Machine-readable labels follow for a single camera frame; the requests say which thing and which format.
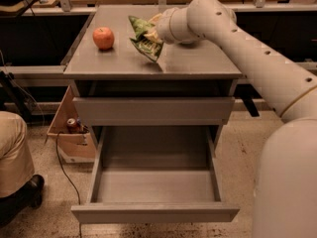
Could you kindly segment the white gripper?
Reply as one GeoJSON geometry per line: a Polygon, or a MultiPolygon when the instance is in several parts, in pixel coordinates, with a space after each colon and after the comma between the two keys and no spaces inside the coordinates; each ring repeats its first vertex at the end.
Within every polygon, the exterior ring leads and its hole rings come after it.
{"type": "Polygon", "coordinates": [[[198,40],[187,25],[187,9],[171,8],[158,13],[149,19],[156,25],[156,30],[150,30],[144,37],[149,41],[161,44],[190,44],[198,40]]]}

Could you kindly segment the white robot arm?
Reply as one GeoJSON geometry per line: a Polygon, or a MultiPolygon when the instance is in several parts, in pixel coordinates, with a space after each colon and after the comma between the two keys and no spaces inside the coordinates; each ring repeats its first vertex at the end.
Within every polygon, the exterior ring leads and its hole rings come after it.
{"type": "Polygon", "coordinates": [[[216,44],[284,122],[259,157],[252,238],[317,238],[317,76],[240,29],[218,0],[164,11],[148,37],[216,44]]]}

